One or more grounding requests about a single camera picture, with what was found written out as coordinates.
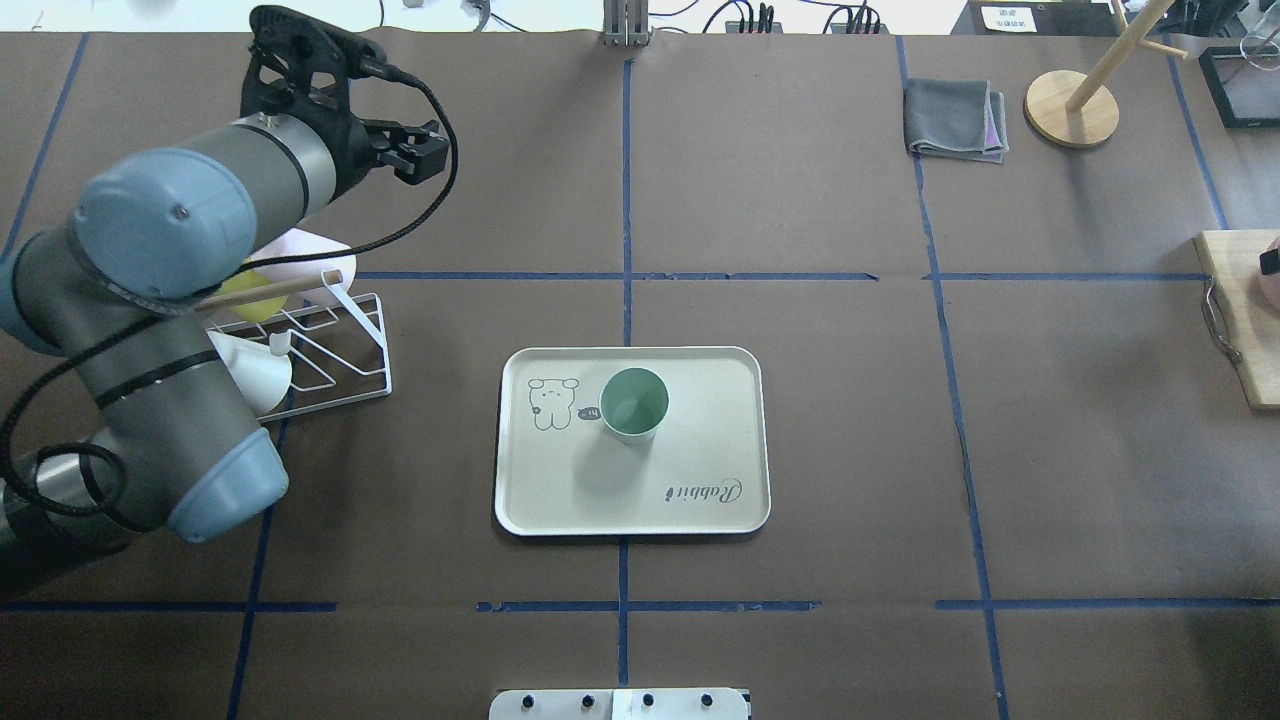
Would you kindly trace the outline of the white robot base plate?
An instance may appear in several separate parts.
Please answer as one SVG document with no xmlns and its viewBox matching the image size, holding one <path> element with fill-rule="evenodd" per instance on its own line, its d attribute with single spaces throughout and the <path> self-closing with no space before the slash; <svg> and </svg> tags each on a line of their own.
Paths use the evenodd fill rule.
<svg viewBox="0 0 1280 720">
<path fill-rule="evenodd" d="M 751 719 L 745 689 L 730 687 L 509 689 L 489 719 Z"/>
</svg>

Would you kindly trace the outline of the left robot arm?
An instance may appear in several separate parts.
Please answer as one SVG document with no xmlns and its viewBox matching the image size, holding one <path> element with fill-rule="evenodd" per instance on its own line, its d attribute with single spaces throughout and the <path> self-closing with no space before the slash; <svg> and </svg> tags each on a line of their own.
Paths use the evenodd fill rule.
<svg viewBox="0 0 1280 720">
<path fill-rule="evenodd" d="M 425 126 L 250 113 L 93 177 L 68 217 L 3 263 L 3 329 L 58 364 L 3 415 L 3 598 L 166 528 L 202 543 L 289 478 L 196 306 L 253 252 L 371 169 L 411 184 L 458 167 Z"/>
</svg>

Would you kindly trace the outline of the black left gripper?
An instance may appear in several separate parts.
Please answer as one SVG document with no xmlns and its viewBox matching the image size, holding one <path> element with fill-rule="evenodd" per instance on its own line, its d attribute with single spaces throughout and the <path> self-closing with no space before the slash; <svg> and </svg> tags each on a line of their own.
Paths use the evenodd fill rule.
<svg viewBox="0 0 1280 720">
<path fill-rule="evenodd" d="M 301 168 L 307 206 L 326 206 L 375 167 L 388 167 L 406 184 L 444 170 L 451 142 L 440 122 L 404 126 L 366 119 L 334 101 L 291 96 L 291 152 Z"/>
</svg>

